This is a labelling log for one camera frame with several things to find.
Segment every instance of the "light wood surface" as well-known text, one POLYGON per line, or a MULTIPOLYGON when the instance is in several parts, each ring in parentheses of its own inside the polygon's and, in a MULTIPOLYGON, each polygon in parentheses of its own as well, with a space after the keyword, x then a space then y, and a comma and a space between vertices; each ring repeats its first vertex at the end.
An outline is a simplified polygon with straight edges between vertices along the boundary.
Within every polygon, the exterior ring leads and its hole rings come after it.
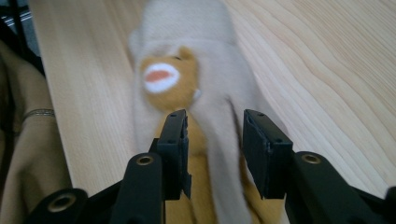
MULTIPOLYGON (((395 1, 225 2, 294 150, 383 197, 396 185, 395 1)), ((120 180, 136 153, 127 37, 144 3, 30 1, 70 174, 90 194, 120 180)))

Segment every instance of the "wooden table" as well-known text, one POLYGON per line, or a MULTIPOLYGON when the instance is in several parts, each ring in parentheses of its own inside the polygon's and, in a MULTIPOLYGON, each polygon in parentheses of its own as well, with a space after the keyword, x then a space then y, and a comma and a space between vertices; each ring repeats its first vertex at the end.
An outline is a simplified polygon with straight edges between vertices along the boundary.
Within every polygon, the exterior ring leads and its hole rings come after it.
MULTIPOLYGON (((262 94, 294 150, 359 189, 396 185, 396 2, 225 0, 262 94)), ((129 33, 143 0, 31 0, 64 151, 90 194, 136 153, 129 33)))

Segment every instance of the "bear ear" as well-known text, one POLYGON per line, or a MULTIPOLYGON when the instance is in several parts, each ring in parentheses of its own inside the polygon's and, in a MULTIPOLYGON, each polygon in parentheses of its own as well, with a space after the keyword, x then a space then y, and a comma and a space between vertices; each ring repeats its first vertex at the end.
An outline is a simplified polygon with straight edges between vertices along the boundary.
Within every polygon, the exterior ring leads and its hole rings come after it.
POLYGON ((188 60, 194 58, 194 55, 192 54, 191 50, 185 46, 180 47, 180 49, 178 50, 178 54, 180 56, 180 59, 182 60, 188 60))

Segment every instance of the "brown fabric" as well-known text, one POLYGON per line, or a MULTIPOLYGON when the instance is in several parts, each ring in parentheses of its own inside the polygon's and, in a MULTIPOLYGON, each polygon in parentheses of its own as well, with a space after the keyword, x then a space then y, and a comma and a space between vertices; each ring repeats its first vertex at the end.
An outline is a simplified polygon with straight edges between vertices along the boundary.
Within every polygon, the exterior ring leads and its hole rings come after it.
MULTIPOLYGON (((15 104, 12 122, 12 159, 2 186, 0 223, 22 223, 35 206, 52 192, 71 187, 61 138, 55 117, 23 116, 36 109, 53 109, 46 80, 32 65, 0 42, 0 90, 7 80, 15 104)), ((7 99, 0 91, 0 99, 7 99)), ((7 113, 2 104, 0 113, 7 113)), ((6 145, 5 130, 0 133, 0 149, 6 145)))

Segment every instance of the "bear face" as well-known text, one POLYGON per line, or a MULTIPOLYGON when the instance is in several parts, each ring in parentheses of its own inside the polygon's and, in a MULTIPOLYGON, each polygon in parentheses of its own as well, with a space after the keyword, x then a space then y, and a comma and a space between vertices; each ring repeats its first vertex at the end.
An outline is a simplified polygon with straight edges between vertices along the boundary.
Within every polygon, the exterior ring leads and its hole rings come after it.
POLYGON ((140 73, 148 101, 161 111, 191 105, 198 89, 198 64, 191 50, 180 47, 178 56, 148 57, 140 73))

